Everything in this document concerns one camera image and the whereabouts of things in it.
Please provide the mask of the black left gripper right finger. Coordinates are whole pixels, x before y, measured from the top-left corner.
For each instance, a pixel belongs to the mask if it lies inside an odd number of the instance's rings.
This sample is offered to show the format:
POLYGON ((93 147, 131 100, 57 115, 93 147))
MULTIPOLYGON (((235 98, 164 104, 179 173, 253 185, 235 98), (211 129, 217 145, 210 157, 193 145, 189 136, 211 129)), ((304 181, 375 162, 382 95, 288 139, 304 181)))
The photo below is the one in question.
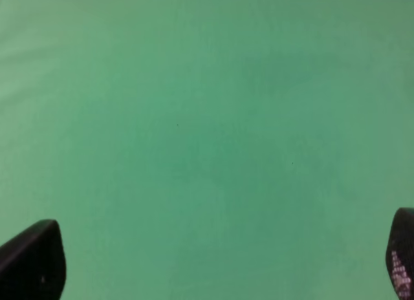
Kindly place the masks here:
POLYGON ((413 300, 413 208, 399 208, 386 248, 386 268, 397 297, 413 300))

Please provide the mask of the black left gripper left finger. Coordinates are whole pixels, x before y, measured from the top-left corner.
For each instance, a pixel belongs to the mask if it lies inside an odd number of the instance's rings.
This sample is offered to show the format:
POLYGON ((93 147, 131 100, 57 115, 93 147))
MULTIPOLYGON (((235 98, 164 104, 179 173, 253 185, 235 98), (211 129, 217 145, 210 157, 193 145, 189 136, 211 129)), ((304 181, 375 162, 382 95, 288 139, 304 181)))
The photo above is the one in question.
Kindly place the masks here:
POLYGON ((1 245, 1 299, 60 299, 67 264, 54 219, 34 223, 1 245))

